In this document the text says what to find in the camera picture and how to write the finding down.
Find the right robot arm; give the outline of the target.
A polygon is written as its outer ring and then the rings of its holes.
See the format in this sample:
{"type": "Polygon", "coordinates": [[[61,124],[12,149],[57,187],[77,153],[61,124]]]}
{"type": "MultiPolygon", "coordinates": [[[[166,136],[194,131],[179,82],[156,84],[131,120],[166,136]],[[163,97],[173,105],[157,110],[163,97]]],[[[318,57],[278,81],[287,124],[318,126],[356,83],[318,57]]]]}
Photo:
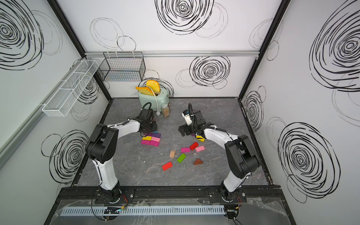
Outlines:
{"type": "Polygon", "coordinates": [[[183,137],[198,135],[225,150],[230,172],[220,185],[220,193],[225,201],[233,200],[242,184],[261,165],[250,138],[230,134],[213,123],[207,123],[200,111],[185,110],[181,115],[186,121],[185,125],[179,126],[183,137]]]}

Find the tan wooden block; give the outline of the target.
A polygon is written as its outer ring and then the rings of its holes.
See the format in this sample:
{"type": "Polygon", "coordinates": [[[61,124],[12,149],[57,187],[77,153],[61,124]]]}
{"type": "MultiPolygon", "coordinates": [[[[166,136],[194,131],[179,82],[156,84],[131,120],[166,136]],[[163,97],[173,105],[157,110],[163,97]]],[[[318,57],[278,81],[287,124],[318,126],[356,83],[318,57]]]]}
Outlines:
{"type": "Polygon", "coordinates": [[[174,158],[175,157],[175,154],[176,154],[176,150],[171,150],[170,151],[170,158],[174,158]]]}

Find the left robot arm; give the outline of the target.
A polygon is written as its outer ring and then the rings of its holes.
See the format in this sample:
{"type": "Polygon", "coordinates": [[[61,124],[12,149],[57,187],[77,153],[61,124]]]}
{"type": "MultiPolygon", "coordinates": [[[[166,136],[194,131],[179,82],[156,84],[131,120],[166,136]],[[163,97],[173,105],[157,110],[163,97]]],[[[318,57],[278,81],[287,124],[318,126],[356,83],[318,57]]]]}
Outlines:
{"type": "Polygon", "coordinates": [[[148,135],[153,131],[157,131],[157,123],[151,108],[142,108],[137,117],[128,118],[124,122],[113,125],[97,124],[94,128],[85,152],[96,168],[100,192],[110,202],[118,201],[122,195],[113,166],[117,140],[132,133],[148,135]]]}

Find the red block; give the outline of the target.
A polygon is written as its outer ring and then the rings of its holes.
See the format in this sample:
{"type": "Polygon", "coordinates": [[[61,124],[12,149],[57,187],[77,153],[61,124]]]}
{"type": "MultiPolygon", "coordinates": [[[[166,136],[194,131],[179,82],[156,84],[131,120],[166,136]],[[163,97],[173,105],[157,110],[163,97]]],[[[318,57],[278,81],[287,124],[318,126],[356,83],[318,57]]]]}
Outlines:
{"type": "Polygon", "coordinates": [[[172,167],[173,167],[172,162],[167,162],[166,164],[164,164],[162,166],[162,169],[163,169],[163,171],[166,171],[166,170],[168,170],[169,168],[172,168],[172,167]]]}
{"type": "Polygon", "coordinates": [[[189,148],[191,150],[194,150],[195,148],[197,148],[199,146],[199,144],[197,142],[193,143],[189,148]]]}

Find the purple block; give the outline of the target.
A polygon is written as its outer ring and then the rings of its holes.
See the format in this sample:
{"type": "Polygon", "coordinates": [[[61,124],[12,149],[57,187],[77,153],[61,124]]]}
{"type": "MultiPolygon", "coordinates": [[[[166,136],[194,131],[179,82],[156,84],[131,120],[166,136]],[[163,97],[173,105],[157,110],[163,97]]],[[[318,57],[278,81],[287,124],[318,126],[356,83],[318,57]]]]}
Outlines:
{"type": "Polygon", "coordinates": [[[156,137],[156,138],[161,138],[161,134],[160,133],[151,133],[152,137],[156,137]]]}

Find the magenta block bottom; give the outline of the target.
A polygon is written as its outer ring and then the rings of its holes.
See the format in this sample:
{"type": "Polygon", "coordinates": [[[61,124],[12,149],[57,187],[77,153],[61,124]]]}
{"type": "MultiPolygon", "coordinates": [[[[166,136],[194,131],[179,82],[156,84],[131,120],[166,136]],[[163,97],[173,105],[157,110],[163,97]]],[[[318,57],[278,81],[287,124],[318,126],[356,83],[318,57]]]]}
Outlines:
{"type": "Polygon", "coordinates": [[[181,153],[188,153],[191,152],[190,148],[181,148],[181,153]]]}

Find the green block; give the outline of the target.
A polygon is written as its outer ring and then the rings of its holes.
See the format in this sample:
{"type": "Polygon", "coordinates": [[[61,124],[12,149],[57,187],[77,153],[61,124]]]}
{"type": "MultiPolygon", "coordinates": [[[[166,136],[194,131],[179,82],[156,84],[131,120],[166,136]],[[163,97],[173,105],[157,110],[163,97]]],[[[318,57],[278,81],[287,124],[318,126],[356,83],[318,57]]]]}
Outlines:
{"type": "Polygon", "coordinates": [[[178,163],[182,163],[183,160],[186,158],[186,154],[182,153],[178,158],[177,158],[177,162],[178,163]]]}

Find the beige spice jar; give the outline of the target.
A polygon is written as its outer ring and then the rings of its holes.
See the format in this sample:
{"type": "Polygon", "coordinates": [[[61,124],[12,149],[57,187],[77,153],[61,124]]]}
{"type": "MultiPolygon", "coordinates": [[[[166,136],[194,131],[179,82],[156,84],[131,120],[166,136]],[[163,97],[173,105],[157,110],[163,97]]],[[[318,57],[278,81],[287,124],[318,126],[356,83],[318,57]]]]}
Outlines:
{"type": "Polygon", "coordinates": [[[170,116],[170,109],[168,104],[162,104],[162,113],[165,118],[170,116]]]}

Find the magenta block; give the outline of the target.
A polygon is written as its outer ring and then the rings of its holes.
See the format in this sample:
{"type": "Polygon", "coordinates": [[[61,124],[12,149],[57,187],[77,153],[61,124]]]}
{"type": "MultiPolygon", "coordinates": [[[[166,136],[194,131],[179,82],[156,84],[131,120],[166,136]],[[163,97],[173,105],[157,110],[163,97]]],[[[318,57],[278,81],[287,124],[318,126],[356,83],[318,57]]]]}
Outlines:
{"type": "Polygon", "coordinates": [[[181,148],[181,153],[188,153],[191,152],[190,148],[181,148]]]}
{"type": "Polygon", "coordinates": [[[157,141],[150,141],[150,145],[158,147],[158,146],[159,146],[159,142],[157,142],[157,141]]]}
{"type": "Polygon", "coordinates": [[[150,144],[151,144],[151,141],[149,141],[149,140],[142,140],[142,141],[141,141],[141,144],[150,145],[150,144]]]}

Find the yellow block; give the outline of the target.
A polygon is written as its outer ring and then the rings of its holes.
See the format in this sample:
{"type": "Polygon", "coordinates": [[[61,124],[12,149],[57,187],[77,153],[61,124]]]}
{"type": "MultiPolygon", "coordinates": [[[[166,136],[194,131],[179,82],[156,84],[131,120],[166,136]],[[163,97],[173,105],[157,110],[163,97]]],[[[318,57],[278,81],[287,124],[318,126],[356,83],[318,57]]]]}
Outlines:
{"type": "Polygon", "coordinates": [[[146,137],[143,137],[142,139],[150,141],[152,139],[152,137],[151,136],[146,136],[146,137]]]}
{"type": "Polygon", "coordinates": [[[205,141],[205,138],[202,137],[202,136],[196,136],[196,139],[201,141],[201,142],[204,142],[205,141]]]}

